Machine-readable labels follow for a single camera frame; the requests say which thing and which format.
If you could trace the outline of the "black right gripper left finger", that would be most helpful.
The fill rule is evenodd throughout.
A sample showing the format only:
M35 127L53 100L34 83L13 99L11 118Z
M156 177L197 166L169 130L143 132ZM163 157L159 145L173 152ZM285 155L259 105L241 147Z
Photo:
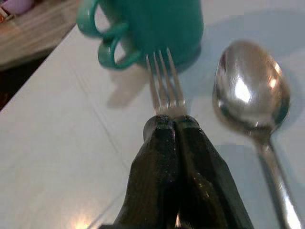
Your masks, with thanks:
M178 179L174 121L156 115L144 126L143 145L132 162L121 210L102 229L166 229L176 207Z

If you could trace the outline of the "silver metal spoon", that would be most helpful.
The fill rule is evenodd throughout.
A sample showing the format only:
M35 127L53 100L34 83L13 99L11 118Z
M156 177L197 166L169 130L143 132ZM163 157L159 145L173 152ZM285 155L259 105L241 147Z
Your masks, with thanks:
M272 55L249 40L236 40L219 59L213 86L216 114L253 140L282 229L305 229L271 136L285 121L290 88Z

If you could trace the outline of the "purple object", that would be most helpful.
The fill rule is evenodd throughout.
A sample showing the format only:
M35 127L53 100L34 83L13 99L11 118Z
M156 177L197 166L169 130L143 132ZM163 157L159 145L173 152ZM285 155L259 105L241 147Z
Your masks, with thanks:
M0 6L11 15L21 15L28 11L35 0L4 0Z

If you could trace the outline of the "light blue plate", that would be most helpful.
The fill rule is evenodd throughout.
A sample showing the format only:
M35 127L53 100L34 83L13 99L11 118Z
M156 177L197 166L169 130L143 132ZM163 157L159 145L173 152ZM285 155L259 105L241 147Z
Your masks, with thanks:
M255 229L279 227L257 151L216 117L212 91L217 62L238 40L257 43L278 62L290 86L290 108L272 142L305 229L305 11L262 10L225 18L204 15L201 52L183 90L190 112L232 171Z

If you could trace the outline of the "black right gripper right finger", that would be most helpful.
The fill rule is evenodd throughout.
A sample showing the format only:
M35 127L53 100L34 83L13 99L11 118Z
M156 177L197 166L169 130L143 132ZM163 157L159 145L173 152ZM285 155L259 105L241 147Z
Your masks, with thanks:
M182 165L182 229L254 229L228 165L198 122L175 119Z

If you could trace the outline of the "teal green mug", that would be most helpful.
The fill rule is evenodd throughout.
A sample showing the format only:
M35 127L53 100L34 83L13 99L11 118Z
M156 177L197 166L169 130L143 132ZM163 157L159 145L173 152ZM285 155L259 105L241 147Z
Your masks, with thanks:
M83 0L82 34L101 39L98 61L107 69L142 64L169 49L175 64L189 61L203 36L201 0Z

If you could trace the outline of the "silver metal fork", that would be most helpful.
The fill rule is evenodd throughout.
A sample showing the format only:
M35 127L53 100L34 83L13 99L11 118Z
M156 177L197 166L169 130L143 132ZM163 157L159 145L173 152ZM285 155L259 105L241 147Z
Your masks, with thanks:
M145 60L154 114L171 118L187 115L186 100L170 49L166 49L166 57L160 50L152 57L151 61L147 54Z

